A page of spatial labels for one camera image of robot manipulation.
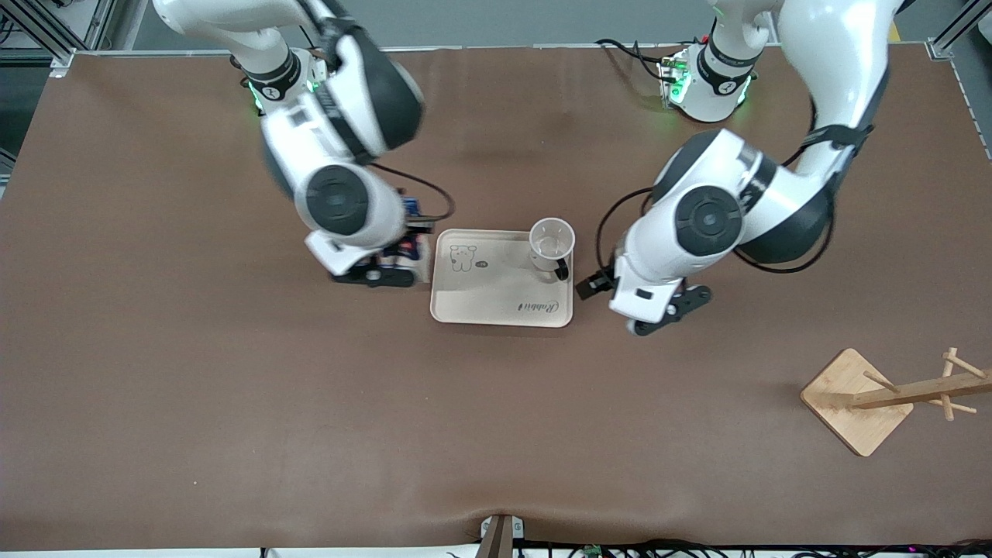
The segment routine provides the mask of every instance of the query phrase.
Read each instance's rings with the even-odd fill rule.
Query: metal frame
[[[992,9],[992,0],[968,0],[943,31],[927,41],[927,52],[934,60],[947,60],[950,47],[965,33],[978,25],[978,21]]]
[[[67,66],[74,51],[97,50],[106,36],[106,23],[117,0],[96,2],[85,36],[81,38],[39,0],[0,0],[0,9],[40,47],[3,51],[0,58],[27,63],[51,58],[54,66]]]
[[[7,191],[7,183],[10,182],[10,174],[14,172],[14,162],[17,157],[6,149],[0,148],[0,198],[3,198]]]

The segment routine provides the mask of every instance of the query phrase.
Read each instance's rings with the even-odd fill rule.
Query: black cable
[[[654,192],[648,192],[648,194],[644,196],[644,201],[641,202],[641,217],[648,213],[648,206],[651,204],[654,197]]]
[[[603,263],[603,248],[602,248],[603,226],[606,225],[606,221],[607,219],[610,218],[610,215],[612,215],[613,212],[616,211],[617,208],[622,206],[625,202],[637,198],[641,194],[646,194],[653,189],[654,187],[642,188],[641,190],[636,190],[634,192],[631,192],[630,194],[624,196],[620,200],[617,200],[617,202],[613,204],[613,206],[610,209],[607,210],[603,218],[599,220],[599,225],[596,226],[596,265],[599,266],[599,273],[601,273],[602,276],[605,277],[606,280],[610,282],[610,285],[613,285],[614,288],[616,288],[616,283],[613,281],[612,275],[606,272],[606,265]]]
[[[310,20],[310,22],[313,24],[313,27],[319,30],[320,21],[317,20],[316,14],[313,12],[313,9],[310,7],[310,3],[308,3],[307,0],[297,0],[297,4],[299,4],[300,7],[303,9],[304,13],[307,14],[307,19]]]
[[[641,53],[641,47],[637,44],[637,41],[634,41],[634,51],[637,53],[637,59],[641,61],[641,67],[644,68],[644,71],[646,71],[648,75],[650,75],[654,79],[657,79],[658,81],[664,81],[665,83],[676,82],[674,77],[661,75],[660,73],[655,73],[653,70],[651,70],[651,68],[648,66],[648,63],[646,62],[646,59],[644,58],[644,55]]]
[[[816,125],[816,103],[812,101],[812,95],[810,95],[809,96],[809,129],[806,131],[806,134],[809,134],[815,125]],[[782,166],[788,167],[792,165],[796,161],[796,159],[800,157],[800,155],[806,152],[806,147],[808,146],[801,145],[799,149],[796,150],[796,153],[793,153],[791,156],[789,156],[789,159],[786,159],[782,163]]]
[[[548,542],[520,540],[515,542],[515,548],[547,549],[549,558],[553,555],[553,549],[570,550],[573,558],[576,553],[585,549],[587,544]],[[797,552],[795,556],[799,558],[872,558],[882,552],[899,552],[924,554],[928,558],[961,558],[964,555],[981,554],[987,558],[992,558],[992,540],[986,539],[966,539],[955,542],[947,546],[928,546],[922,544],[893,544],[886,546],[846,546],[846,545],[756,545],[751,547],[740,546],[710,546],[680,539],[655,539],[635,544],[602,544],[601,548],[609,548],[613,551],[621,551],[625,556],[635,553],[640,558],[672,558],[679,553],[686,556],[695,556],[693,551],[715,552],[721,558],[727,556],[726,552],[740,552],[739,558],[755,558],[755,551],[774,551],[778,555],[789,556],[789,552]]]
[[[437,192],[438,194],[440,194],[441,197],[444,198],[444,201],[447,202],[447,211],[445,211],[444,214],[441,214],[441,215],[420,215],[420,216],[410,217],[408,219],[409,222],[437,222],[439,220],[445,220],[448,217],[454,215],[454,210],[455,210],[454,198],[451,196],[451,194],[449,194],[442,187],[440,187],[440,186],[438,186],[436,184],[432,184],[432,183],[430,183],[430,182],[428,182],[428,181],[426,181],[426,180],[424,180],[424,179],[422,179],[420,177],[411,175],[409,173],[404,173],[403,171],[397,171],[396,169],[391,169],[391,168],[389,168],[389,167],[387,167],[385,165],[380,165],[379,163],[371,163],[369,166],[370,167],[375,167],[376,169],[379,169],[380,171],[385,171],[387,173],[392,173],[392,174],[394,174],[394,175],[396,175],[398,177],[403,177],[403,178],[405,178],[407,180],[412,180],[414,182],[423,184],[424,186],[426,186],[426,187],[430,188],[431,190],[434,190],[435,192]]]
[[[11,34],[15,31],[17,31],[17,28],[14,25],[14,20],[8,19],[6,15],[0,14],[0,35],[3,35],[3,37],[0,38],[0,45],[6,43],[7,40],[10,39]]]
[[[615,39],[600,39],[599,41],[596,41],[595,44],[596,45],[599,45],[600,47],[602,47],[603,45],[610,45],[611,47],[616,47],[617,49],[620,49],[621,51],[623,51],[624,54],[626,54],[627,56],[633,57],[635,59],[642,59],[642,60],[645,60],[647,62],[651,62],[651,63],[655,63],[655,64],[657,64],[657,63],[659,63],[659,62],[662,61],[662,59],[656,59],[654,57],[639,56],[636,51],[632,51],[632,50],[628,49],[626,46],[624,46],[623,43],[621,43],[621,42],[619,42],[619,41],[617,41]]]
[[[654,79],[657,79],[659,81],[664,81],[665,83],[675,83],[675,80],[673,78],[665,75],[660,75],[656,73],[654,70],[651,70],[651,67],[648,66],[648,62],[652,64],[659,64],[662,61],[662,59],[644,56],[644,53],[641,52],[641,46],[638,45],[637,41],[634,41],[634,50],[628,49],[626,46],[624,46],[623,43],[620,43],[615,39],[600,39],[599,41],[596,41],[595,44],[599,45],[600,47],[605,45],[616,47],[617,49],[620,49],[625,55],[641,61],[641,66],[644,68],[644,71],[646,71],[648,75],[650,75]]]
[[[315,49],[316,45],[313,43],[313,39],[310,38],[310,33],[307,33],[307,28],[300,25],[300,31],[303,32],[304,37],[307,38],[307,42],[310,43],[310,48]]]

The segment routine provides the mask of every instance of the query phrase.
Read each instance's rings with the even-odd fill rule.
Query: beige tray
[[[571,321],[571,275],[531,263],[528,233],[451,228],[437,237],[431,315],[439,322],[562,328]]]

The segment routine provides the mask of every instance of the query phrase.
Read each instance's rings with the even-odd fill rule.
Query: wooden pole
[[[851,395],[851,406],[858,409],[877,409],[904,403],[920,403],[937,399],[941,395],[956,397],[992,391],[992,379],[980,378],[970,373],[943,376],[895,386],[898,393],[889,389],[874,389]]]

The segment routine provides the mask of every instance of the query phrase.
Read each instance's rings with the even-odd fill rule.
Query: bear illustration
[[[473,259],[475,259],[475,246],[451,247],[451,269],[455,271],[471,271]]]

